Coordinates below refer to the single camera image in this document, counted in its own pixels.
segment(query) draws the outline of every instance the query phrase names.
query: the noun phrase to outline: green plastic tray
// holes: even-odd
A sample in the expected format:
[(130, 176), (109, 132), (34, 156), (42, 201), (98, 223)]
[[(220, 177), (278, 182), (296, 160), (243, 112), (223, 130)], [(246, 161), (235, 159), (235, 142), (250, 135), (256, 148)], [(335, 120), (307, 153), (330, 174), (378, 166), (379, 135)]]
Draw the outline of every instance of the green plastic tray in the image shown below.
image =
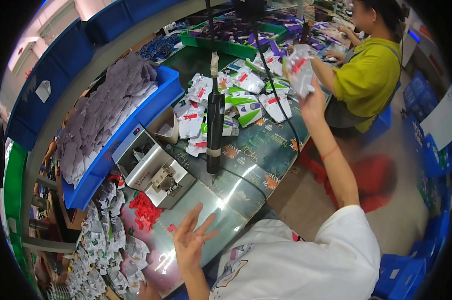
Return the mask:
[(22, 248), (23, 176), (27, 150), (13, 142), (4, 177), (4, 211), (9, 225), (9, 238), (22, 273), (33, 283), (29, 263)]
[[(206, 22), (203, 22), (201, 24), (198, 24), (191, 29), (199, 29), (205, 25)], [(286, 28), (282, 26), (277, 25), (271, 25), (259, 22), (260, 27), (259, 31), (265, 31), (265, 32), (271, 32), (274, 34), (278, 34), (278, 37), (276, 38), (276, 42), (282, 43), (286, 39)], [(199, 47), (199, 48), (205, 48), (211, 50), (211, 39), (209, 38), (203, 38), (203, 37), (195, 37), (192, 35), (189, 35), (188, 31), (185, 31), (179, 35), (179, 38), (181, 39), (181, 42), (183, 45), (187, 46), (193, 46), (193, 47)], [(265, 51), (269, 47), (269, 43), (265, 45), (261, 45), (261, 51)], [(256, 57), (256, 53), (258, 50), (256, 48), (252, 48), (247, 45), (239, 45), (236, 43), (231, 42), (225, 42), (225, 41), (218, 41), (216, 40), (216, 50), (217, 52), (222, 52), (226, 54), (233, 55), (235, 57), (239, 57), (242, 59), (249, 58), (251, 60)]]

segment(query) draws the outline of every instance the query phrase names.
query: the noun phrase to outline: gray apron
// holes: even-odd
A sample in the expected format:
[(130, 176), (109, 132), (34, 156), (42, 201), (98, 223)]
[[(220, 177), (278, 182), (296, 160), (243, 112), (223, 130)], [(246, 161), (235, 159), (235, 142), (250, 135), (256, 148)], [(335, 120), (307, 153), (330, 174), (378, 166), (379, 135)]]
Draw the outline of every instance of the gray apron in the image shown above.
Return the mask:
[[(383, 46), (390, 49), (398, 58), (398, 62), (400, 62), (399, 55), (393, 48), (391, 48), (390, 46), (386, 46), (386, 45), (383, 45)], [(365, 50), (366, 49), (355, 52), (354, 48), (350, 49), (347, 52), (345, 59), (343, 60), (343, 65), (346, 63), (349, 63), (349, 61), (354, 56), (356, 56), (357, 54), (360, 54), (362, 51), (365, 51)], [(388, 100), (385, 102), (385, 105), (383, 105), (383, 107), (381, 108), (381, 110), (379, 111), (379, 113), (377, 115), (381, 115), (383, 112), (385, 112), (386, 109), (388, 108), (388, 106), (390, 105), (391, 100), (393, 99), (393, 96), (395, 95), (398, 82), (399, 82), (399, 77), (398, 77), (398, 81), (396, 82), (395, 88), (393, 89), (393, 93), (391, 93), (391, 96), (389, 96)], [(369, 117), (360, 117), (360, 116), (353, 114), (352, 112), (350, 112), (348, 110), (348, 108), (346, 106), (346, 102), (338, 101), (336, 99), (336, 97), (333, 97), (331, 99), (331, 101), (328, 104), (328, 107), (326, 108), (326, 111), (325, 111), (326, 123), (328, 123), (328, 125), (331, 127), (337, 127), (337, 128), (348, 128), (348, 127), (356, 126), (358, 124), (361, 124), (361, 123), (369, 120), (373, 116), (376, 116), (376, 114), (369, 116)]]

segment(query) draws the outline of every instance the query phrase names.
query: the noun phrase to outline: red string bracelet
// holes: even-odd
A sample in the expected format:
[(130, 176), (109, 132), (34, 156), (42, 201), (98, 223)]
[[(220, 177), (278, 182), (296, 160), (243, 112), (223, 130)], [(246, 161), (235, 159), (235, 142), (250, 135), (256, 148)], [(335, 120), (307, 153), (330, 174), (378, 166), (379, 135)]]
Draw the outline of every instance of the red string bracelet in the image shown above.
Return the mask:
[(337, 148), (338, 148), (338, 144), (336, 144), (336, 147), (334, 147), (333, 150), (331, 150), (330, 152), (326, 153), (326, 155), (322, 155), (322, 156), (321, 156), (321, 161), (325, 161), (325, 159), (326, 159), (329, 155), (331, 155), (331, 153), (335, 152)]

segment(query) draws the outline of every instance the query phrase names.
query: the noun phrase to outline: white t-shirt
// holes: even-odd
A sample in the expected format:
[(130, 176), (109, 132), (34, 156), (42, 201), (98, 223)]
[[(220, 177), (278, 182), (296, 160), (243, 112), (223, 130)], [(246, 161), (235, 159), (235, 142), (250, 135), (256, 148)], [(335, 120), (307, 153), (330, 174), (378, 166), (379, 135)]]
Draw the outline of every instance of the white t-shirt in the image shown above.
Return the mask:
[(261, 220), (220, 259), (210, 300), (365, 300), (380, 250), (358, 205), (339, 209), (313, 242), (294, 242), (279, 220)]

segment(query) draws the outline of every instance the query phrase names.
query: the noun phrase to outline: metal machine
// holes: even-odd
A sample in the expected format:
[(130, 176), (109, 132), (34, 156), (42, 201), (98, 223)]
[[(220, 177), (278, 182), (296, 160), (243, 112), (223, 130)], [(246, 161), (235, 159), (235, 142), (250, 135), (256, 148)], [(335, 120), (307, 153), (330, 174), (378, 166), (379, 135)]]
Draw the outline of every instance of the metal machine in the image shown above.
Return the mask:
[(171, 209), (196, 181), (138, 124), (112, 159), (128, 187), (144, 192), (158, 208)]

